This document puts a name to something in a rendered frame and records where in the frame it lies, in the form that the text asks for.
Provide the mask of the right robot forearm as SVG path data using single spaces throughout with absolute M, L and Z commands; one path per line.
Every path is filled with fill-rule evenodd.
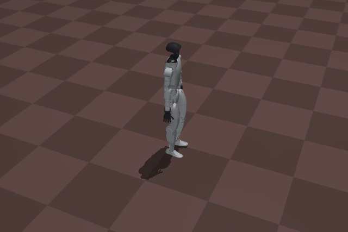
M 165 102 L 165 111 L 170 111 L 170 105 L 171 105 L 171 101 L 170 101 L 170 98 L 171 98 L 171 95 L 170 95 L 170 90 L 169 89 L 166 89 L 164 91 L 164 102 Z

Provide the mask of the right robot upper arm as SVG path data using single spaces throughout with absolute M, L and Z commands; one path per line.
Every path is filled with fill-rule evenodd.
M 167 68 L 164 70 L 164 91 L 166 89 L 169 89 L 170 92 L 172 92 L 172 88 L 169 87 L 169 85 L 171 84 L 172 75 L 173 75 L 173 67 L 167 66 Z

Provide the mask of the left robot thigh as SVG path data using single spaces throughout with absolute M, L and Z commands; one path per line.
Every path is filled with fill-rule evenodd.
M 179 90 L 179 99 L 177 101 L 178 109 L 179 109 L 179 123 L 182 123 L 185 119 L 187 113 L 187 99 L 182 89 Z

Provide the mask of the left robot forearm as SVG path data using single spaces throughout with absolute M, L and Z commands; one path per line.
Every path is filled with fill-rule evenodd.
M 179 81 L 179 86 L 177 87 L 178 89 L 180 89 L 181 88 L 181 85 L 182 85 L 182 76 L 180 77 L 180 81 Z

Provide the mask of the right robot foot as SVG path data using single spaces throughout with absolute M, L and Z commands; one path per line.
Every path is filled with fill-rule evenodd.
M 175 157 L 178 157 L 178 158 L 183 157 L 183 155 L 181 153 L 177 152 L 176 150 L 174 150 L 173 152 L 170 152 L 169 148 L 166 149 L 165 153 L 170 154 L 170 155 L 175 156 Z

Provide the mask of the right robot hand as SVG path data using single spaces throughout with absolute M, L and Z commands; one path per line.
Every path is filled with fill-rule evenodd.
M 170 111 L 165 111 L 165 108 L 164 108 L 164 112 L 165 112 L 165 114 L 164 114 L 164 119 L 163 119 L 163 122 L 165 121 L 167 121 L 167 122 L 169 122 L 169 120 L 170 120 L 170 122 L 171 122 L 171 118 L 174 120 L 174 118 L 171 116 L 171 108 L 170 108 Z

